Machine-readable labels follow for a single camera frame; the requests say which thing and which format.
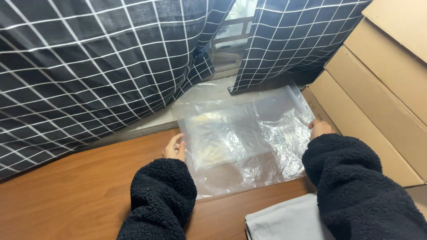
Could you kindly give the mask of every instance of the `white grid pattern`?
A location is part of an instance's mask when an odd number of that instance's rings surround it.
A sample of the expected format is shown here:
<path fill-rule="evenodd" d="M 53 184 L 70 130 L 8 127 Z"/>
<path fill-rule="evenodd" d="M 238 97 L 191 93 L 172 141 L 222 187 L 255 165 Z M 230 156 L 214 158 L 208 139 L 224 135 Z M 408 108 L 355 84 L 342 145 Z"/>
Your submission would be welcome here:
<path fill-rule="evenodd" d="M 234 2 L 0 3 L 13 10 L 0 8 L 0 179 L 147 117 L 213 74 L 201 50 Z"/>
<path fill-rule="evenodd" d="M 321 69 L 356 26 L 362 10 L 370 2 L 258 1 L 248 48 L 229 91 L 246 89 L 287 70 Z"/>

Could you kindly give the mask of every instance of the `person's left hand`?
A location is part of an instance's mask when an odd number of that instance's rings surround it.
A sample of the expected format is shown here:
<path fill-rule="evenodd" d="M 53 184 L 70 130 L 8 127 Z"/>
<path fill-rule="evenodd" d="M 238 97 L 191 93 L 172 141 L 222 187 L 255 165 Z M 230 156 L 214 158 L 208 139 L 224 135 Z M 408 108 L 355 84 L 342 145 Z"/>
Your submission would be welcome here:
<path fill-rule="evenodd" d="M 185 162 L 185 142 L 177 143 L 184 134 L 180 133 L 173 137 L 164 151 L 161 153 L 163 158 L 179 159 Z"/>

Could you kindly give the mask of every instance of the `wooden desk surface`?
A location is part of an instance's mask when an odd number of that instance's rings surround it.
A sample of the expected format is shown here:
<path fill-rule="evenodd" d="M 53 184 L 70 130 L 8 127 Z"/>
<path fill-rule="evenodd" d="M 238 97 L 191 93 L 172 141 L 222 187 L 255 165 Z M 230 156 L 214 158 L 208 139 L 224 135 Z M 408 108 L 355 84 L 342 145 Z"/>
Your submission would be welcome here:
<path fill-rule="evenodd" d="M 0 184 L 4 240 L 113 240 L 130 211 L 135 172 L 179 129 L 76 153 Z M 245 240 L 245 215 L 313 192 L 307 178 L 196 202 L 189 240 Z"/>

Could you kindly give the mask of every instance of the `sleeve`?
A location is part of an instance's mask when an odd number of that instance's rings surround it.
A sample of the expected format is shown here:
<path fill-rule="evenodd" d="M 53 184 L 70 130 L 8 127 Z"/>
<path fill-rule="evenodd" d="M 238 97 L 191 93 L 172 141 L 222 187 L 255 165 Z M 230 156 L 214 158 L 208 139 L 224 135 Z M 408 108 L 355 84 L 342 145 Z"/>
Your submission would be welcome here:
<path fill-rule="evenodd" d="M 357 138 L 324 134 L 302 157 L 317 187 L 323 223 L 337 240 L 427 239 L 427 223 L 408 193 L 382 174 L 379 157 Z"/>
<path fill-rule="evenodd" d="M 185 240 L 182 229 L 197 190 L 184 162 L 156 159 L 137 171 L 131 184 L 131 214 L 118 240 Z"/>

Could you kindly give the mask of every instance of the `clear plastic bag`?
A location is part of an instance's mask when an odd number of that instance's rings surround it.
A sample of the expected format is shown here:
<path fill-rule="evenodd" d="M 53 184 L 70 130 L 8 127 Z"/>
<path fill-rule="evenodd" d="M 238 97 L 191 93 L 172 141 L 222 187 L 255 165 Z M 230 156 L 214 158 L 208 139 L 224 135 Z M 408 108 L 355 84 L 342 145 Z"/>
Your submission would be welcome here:
<path fill-rule="evenodd" d="M 295 85 L 174 108 L 198 199 L 303 175 L 314 115 Z"/>

